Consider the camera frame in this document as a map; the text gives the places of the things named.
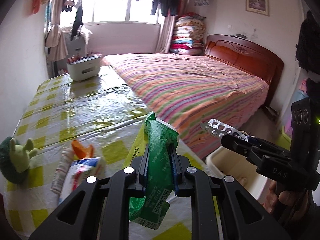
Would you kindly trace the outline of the person's right hand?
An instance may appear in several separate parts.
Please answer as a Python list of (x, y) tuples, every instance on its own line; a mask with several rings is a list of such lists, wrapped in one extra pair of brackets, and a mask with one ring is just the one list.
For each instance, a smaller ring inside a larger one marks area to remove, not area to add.
[(272, 181), (270, 183), (268, 193), (266, 195), (265, 202), (263, 204), (264, 209), (272, 214), (275, 210), (277, 202), (284, 204), (286, 206), (293, 207), (295, 202), (298, 201), (299, 197), (303, 197), (302, 204), (300, 208), (295, 212), (292, 219), (297, 220), (304, 216), (307, 211), (308, 201), (309, 201), (309, 193), (296, 193), (291, 191), (283, 191), (279, 195), (276, 194), (276, 182)]

